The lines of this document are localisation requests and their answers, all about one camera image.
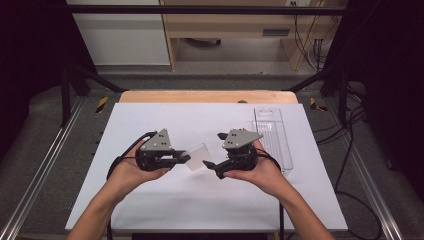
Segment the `person's left hand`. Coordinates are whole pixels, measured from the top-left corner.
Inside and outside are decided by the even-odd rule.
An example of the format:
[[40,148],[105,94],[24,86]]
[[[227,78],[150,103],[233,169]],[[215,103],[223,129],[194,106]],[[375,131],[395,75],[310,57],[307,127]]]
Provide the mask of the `person's left hand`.
[[169,168],[151,172],[141,170],[136,164],[136,150],[134,148],[124,156],[105,184],[105,189],[114,198],[123,199],[141,184],[157,180],[169,171]]

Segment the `wooden desk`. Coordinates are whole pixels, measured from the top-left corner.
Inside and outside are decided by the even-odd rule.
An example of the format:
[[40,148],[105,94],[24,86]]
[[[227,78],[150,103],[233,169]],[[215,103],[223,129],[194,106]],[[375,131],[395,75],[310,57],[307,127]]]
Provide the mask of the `wooden desk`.
[[[159,0],[165,5],[286,7],[287,0]],[[327,7],[330,0],[311,0],[308,7]],[[170,39],[276,38],[291,68],[300,69],[313,39],[331,39],[337,23],[330,16],[165,14]]]

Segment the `clear plastic packaging tray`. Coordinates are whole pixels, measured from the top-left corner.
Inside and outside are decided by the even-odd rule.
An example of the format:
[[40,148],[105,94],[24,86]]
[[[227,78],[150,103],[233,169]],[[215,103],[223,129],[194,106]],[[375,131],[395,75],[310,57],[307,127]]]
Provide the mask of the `clear plastic packaging tray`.
[[284,174],[293,169],[291,153],[279,108],[258,107],[254,109],[254,129],[263,135],[261,144],[280,165]]

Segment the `person's right hand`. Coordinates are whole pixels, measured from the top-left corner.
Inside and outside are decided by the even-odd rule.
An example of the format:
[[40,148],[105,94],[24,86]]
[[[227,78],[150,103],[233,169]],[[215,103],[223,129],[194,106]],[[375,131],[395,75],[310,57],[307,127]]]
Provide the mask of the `person's right hand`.
[[297,195],[296,189],[283,176],[272,160],[259,157],[253,170],[231,170],[224,173],[225,177],[247,181],[263,192],[276,197],[280,202],[291,201]]

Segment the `black stand leg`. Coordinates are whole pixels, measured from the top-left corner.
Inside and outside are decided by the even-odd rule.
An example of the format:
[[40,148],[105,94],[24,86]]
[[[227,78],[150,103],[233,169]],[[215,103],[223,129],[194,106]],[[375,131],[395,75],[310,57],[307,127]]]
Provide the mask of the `black stand leg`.
[[347,125],[347,88],[348,88],[348,71],[343,67],[329,66],[324,70],[308,77],[306,80],[287,88],[287,91],[296,93],[305,87],[323,80],[320,94],[324,98],[338,97],[337,118],[343,126]]
[[108,80],[101,77],[99,74],[89,71],[88,69],[74,65],[65,67],[60,74],[61,100],[62,100],[62,122],[64,127],[71,118],[71,101],[70,101],[70,86],[74,88],[78,96],[87,96],[91,89],[86,83],[86,79],[94,80],[96,83],[106,87],[107,89],[123,93],[125,89],[119,87]]

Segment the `metal floor rail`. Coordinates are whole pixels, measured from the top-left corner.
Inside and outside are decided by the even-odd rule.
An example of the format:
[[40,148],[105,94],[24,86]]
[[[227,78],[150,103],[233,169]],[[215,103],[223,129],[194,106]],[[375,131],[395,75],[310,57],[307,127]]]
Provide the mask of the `metal floor rail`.
[[71,108],[71,114],[67,122],[59,128],[53,143],[43,158],[37,172],[26,189],[19,204],[15,208],[3,229],[0,231],[0,240],[15,240],[31,211],[53,165],[56,162],[66,140],[78,118],[81,108],[85,102],[85,97],[77,97]]
[[[342,128],[343,125],[337,118],[336,101],[333,98],[325,98],[324,102],[326,103],[332,117],[336,121],[336,124]],[[358,121],[359,114],[363,113],[363,108],[359,105],[353,106],[351,111],[347,112],[347,125],[345,126],[347,131],[341,137],[343,144],[347,149],[346,159],[350,159],[352,162],[353,168],[363,187],[370,207],[381,223],[380,229],[384,233],[386,240],[404,240],[401,231],[396,221],[394,220],[394,217],[391,214],[386,201],[383,198],[381,191],[378,189],[375,180],[371,176],[370,171],[365,165],[365,162],[354,143],[353,123]]]

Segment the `yellow black floor tape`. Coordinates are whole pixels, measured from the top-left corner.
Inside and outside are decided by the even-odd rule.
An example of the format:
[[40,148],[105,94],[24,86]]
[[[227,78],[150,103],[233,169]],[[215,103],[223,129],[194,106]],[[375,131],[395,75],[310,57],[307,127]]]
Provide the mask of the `yellow black floor tape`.
[[318,111],[322,111],[322,112],[328,111],[328,108],[327,107],[325,107],[325,106],[318,106],[315,98],[310,98],[310,108],[312,110],[318,110]]
[[102,97],[98,103],[95,113],[101,113],[108,101],[108,97]]

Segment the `black curtain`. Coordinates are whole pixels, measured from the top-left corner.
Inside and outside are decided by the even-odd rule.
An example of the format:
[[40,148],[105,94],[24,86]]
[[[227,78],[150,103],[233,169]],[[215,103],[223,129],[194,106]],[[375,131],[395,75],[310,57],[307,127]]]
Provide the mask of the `black curtain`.
[[389,159],[424,195],[424,0],[348,0],[327,61],[346,57],[351,81],[366,87],[365,109]]
[[48,9],[66,0],[0,0],[0,160],[35,95],[60,84],[67,64],[96,70],[73,15]]

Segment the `white table sheet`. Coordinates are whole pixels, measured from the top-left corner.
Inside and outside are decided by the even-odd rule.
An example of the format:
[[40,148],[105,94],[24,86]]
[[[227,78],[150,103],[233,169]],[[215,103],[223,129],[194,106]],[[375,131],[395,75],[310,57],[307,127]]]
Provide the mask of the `white table sheet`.
[[[72,229],[92,197],[106,180],[114,159],[143,134],[167,129],[171,145],[189,150],[204,143],[212,161],[222,162],[226,152],[217,134],[231,129],[254,130],[255,104],[118,103],[88,170],[66,227]],[[293,162],[289,182],[333,231],[347,224],[334,194],[304,108],[300,104],[274,104],[279,108]],[[292,229],[279,214],[278,201],[254,185],[219,179],[206,168],[191,171],[177,165],[158,180],[147,182],[118,204],[112,227],[129,232],[273,232]]]

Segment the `wooden table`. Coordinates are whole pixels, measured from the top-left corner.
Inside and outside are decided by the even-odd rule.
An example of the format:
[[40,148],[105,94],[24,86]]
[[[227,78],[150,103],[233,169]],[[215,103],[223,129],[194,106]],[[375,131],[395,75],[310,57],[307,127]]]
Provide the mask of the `wooden table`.
[[297,104],[290,91],[270,90],[142,90],[125,91],[120,103],[283,103]]

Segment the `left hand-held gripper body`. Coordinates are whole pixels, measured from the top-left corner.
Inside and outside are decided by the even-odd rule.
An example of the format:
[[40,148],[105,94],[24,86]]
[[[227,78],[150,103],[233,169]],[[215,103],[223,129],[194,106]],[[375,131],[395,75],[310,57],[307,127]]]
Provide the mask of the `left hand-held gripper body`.
[[153,132],[149,138],[136,151],[135,158],[137,166],[143,171],[154,171],[161,168],[172,168],[176,164],[162,165],[158,161],[161,158],[173,158],[176,150],[172,148],[168,131],[162,129]]

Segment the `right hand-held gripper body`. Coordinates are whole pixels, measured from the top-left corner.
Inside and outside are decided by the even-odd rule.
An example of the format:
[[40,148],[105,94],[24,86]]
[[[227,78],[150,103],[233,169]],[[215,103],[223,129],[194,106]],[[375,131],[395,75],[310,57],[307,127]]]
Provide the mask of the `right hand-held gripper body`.
[[227,160],[223,169],[253,170],[257,164],[257,151],[253,142],[262,138],[263,135],[243,129],[232,129],[224,139],[223,148],[227,151]]

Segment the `black horizontal frame bar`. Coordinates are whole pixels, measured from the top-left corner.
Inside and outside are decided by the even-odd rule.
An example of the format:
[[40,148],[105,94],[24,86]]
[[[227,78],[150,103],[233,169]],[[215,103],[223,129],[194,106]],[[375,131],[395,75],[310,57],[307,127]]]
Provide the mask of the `black horizontal frame bar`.
[[71,13],[90,14],[236,14],[236,15],[343,15],[339,7],[254,7],[196,5],[66,5]]

